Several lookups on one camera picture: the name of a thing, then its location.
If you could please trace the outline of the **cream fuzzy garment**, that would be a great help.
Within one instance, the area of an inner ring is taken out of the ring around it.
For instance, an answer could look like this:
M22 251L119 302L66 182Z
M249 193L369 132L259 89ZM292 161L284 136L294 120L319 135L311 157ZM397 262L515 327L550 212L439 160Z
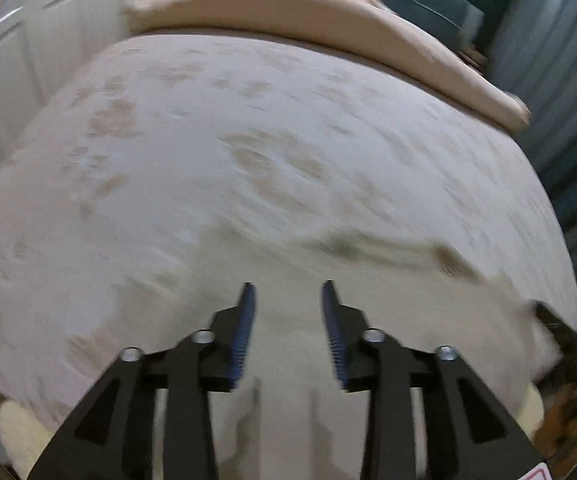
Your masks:
M223 479L354 479L369 398L334 375L323 282L406 347L456 347L527 434L543 423L535 379L554 350L509 280L484 278L441 246L344 233L271 244L215 231L185 263L180 309L194 324L230 306L244 283L258 307L241 384L212 398Z

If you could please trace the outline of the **floral beige bedspread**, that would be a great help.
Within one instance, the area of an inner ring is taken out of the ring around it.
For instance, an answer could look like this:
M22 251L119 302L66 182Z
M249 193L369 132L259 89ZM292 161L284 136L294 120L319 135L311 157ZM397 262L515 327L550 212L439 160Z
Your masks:
M215 231L441 246L577 327L548 195L508 133L379 66L266 38L138 36L101 52L0 167L0 393L56 428L180 309Z

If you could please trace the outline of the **white panelled wardrobe doors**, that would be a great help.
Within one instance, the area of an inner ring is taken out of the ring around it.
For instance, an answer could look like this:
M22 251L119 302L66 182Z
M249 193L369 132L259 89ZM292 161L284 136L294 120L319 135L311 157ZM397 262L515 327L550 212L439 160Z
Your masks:
M0 0L0 162L98 51L124 39L126 0Z

